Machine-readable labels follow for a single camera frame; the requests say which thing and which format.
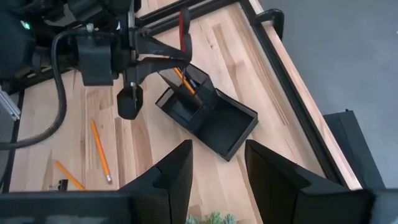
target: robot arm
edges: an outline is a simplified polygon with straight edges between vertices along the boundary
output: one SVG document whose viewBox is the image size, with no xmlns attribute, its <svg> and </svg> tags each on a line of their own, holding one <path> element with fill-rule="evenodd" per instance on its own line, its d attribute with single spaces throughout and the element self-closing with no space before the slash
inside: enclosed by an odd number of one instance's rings
<svg viewBox="0 0 398 224">
<path fill-rule="evenodd" d="M 48 25 L 63 16 L 67 4 L 77 19 L 65 27 Z M 168 68 L 183 70 L 192 59 L 188 9 L 180 12 L 180 49 L 166 45 L 148 34 L 145 27 L 136 27 L 135 12 L 140 0 L 33 0 L 20 8 L 3 8 L 0 27 L 10 35 L 0 35 L 0 82 L 23 78 L 27 72 L 40 75 L 43 68 L 52 68 L 60 100 L 57 120 L 45 132 L 53 134 L 66 113 L 65 90 L 59 68 L 75 68 L 81 72 L 86 86 L 113 85 L 123 74 L 124 88 L 118 94 L 118 111 L 124 119 L 135 119 L 142 106 L 139 86 L 151 73 Z M 142 54 L 159 55 L 144 57 Z M 23 144 L 0 143 L 0 148 L 26 147 L 44 140 L 43 135 Z"/>
</svg>

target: wooden tabletop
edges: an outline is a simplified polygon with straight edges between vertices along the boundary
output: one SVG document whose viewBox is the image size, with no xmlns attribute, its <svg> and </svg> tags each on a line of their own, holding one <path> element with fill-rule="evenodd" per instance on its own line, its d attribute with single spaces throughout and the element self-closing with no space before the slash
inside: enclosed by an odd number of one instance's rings
<svg viewBox="0 0 398 224">
<path fill-rule="evenodd" d="M 146 14 L 173 0 L 142 2 Z M 256 12 L 262 9 L 252 0 Z M 314 100 L 287 55 L 275 30 L 264 24 L 289 71 L 300 96 L 318 126 L 326 145 L 348 185 L 360 188 Z M 299 165 L 323 175 L 299 121 L 239 4 L 233 4 L 192 21 L 192 64 L 208 73 L 230 97 L 254 109 L 259 124 L 249 139 L 271 148 Z M 179 46 L 178 30 L 156 38 Z M 161 160 L 184 139 L 193 139 L 194 174 L 189 213 L 198 217 L 212 212 L 232 213 L 242 223 L 262 223 L 252 197 L 244 164 L 243 147 L 226 162 L 162 112 L 156 100 L 167 84 L 152 74 L 142 84 L 144 106 L 134 121 L 118 116 L 116 95 L 122 80 L 112 87 L 84 87 L 78 72 L 63 75 L 68 112 L 62 127 L 48 140 L 17 150 L 10 191 L 47 190 L 65 176 L 54 166 L 59 160 L 89 190 L 114 190 L 134 180 Z M 19 139 L 41 133 L 58 110 L 53 80 L 25 91 Z M 94 119 L 113 176 L 106 183 L 90 119 Z M 69 190 L 76 188 L 70 184 Z"/>
</svg>

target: pencil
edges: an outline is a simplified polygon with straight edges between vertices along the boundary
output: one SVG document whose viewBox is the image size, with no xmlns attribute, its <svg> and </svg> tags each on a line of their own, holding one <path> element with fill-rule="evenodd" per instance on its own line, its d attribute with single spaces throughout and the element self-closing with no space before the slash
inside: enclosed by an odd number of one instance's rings
<svg viewBox="0 0 398 224">
<path fill-rule="evenodd" d="M 82 184 L 76 180 L 76 178 L 74 178 L 69 171 L 60 163 L 60 161 L 56 160 L 54 161 L 55 165 L 58 167 L 58 169 L 60 169 L 61 172 L 63 172 L 63 174 L 65 174 L 65 176 L 68 178 L 68 180 L 72 181 L 72 183 L 79 189 L 79 190 L 86 190 Z"/>
<path fill-rule="evenodd" d="M 106 181 L 107 181 L 108 184 L 112 184 L 112 177 L 111 177 L 111 173 L 109 171 L 108 162 L 106 162 L 104 149 L 102 148 L 100 136 L 98 134 L 97 127 L 95 126 L 95 123 L 94 123 L 93 119 L 91 119 L 91 130 L 93 131 L 94 138 L 95 138 L 95 144 L 97 145 L 99 158 L 101 158 L 102 167 L 104 168 Z"/>
<path fill-rule="evenodd" d="M 195 95 L 195 90 L 192 88 L 191 84 L 189 84 L 189 82 L 187 81 L 186 78 L 184 78 L 180 72 L 180 70 L 178 68 L 173 68 L 174 72 L 178 75 L 178 77 L 180 77 L 180 79 L 182 80 L 182 83 L 185 85 L 185 87 L 187 88 L 187 90 L 192 94 Z"/>
</svg>

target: black mount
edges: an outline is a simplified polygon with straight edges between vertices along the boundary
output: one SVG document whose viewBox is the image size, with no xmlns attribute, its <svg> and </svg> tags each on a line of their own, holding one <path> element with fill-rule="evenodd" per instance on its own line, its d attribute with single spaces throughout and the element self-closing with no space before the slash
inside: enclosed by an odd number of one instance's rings
<svg viewBox="0 0 398 224">
<path fill-rule="evenodd" d="M 262 22 L 271 22 L 279 39 L 282 40 L 284 34 L 285 15 L 280 9 L 268 9 L 255 16 L 251 20 L 252 25 L 258 25 Z"/>
<path fill-rule="evenodd" d="M 124 88 L 117 95 L 118 113 L 124 119 L 135 119 L 143 102 L 143 90 L 139 86 L 145 78 L 168 68 L 185 68 L 192 59 L 192 41 L 189 34 L 188 9 L 180 11 L 180 49 L 176 49 L 149 35 L 145 27 L 129 24 L 134 13 L 129 11 L 130 0 L 118 1 L 117 6 L 104 7 L 98 1 L 72 0 L 71 12 L 87 25 L 88 35 L 77 37 L 78 69 L 85 86 L 109 86 L 123 74 Z M 99 21 L 109 22 L 108 30 L 94 30 Z M 145 57 L 142 54 L 162 57 Z"/>
</svg>

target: black box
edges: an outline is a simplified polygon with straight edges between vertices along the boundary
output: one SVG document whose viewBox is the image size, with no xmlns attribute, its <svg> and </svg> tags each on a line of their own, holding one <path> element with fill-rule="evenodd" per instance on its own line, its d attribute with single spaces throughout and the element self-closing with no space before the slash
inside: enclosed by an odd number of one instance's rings
<svg viewBox="0 0 398 224">
<path fill-rule="evenodd" d="M 257 113 L 214 88 L 194 65 L 184 73 L 190 92 L 175 71 L 160 72 L 169 84 L 156 105 L 199 140 L 229 161 L 258 123 Z"/>
</svg>

